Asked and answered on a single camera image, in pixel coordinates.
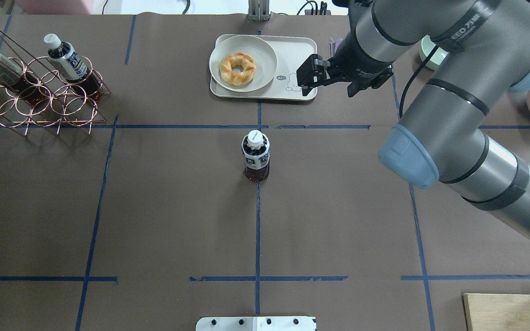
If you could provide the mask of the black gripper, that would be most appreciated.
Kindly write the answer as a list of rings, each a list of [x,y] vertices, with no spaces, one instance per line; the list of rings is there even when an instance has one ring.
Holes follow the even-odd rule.
[[[392,63],[381,62],[366,54],[356,39],[344,39],[330,59],[311,54],[296,70],[302,89],[349,82],[347,96],[354,97],[368,88],[377,89],[394,74]]]

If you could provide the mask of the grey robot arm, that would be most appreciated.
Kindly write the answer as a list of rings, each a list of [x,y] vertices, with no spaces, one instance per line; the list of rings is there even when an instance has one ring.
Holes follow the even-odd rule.
[[[304,96],[348,82],[348,96],[429,36],[445,59],[393,126],[382,164],[410,184],[441,182],[530,239],[530,166],[479,126],[507,92],[530,90],[530,3],[525,0],[337,0],[351,30],[330,59],[297,69]]]

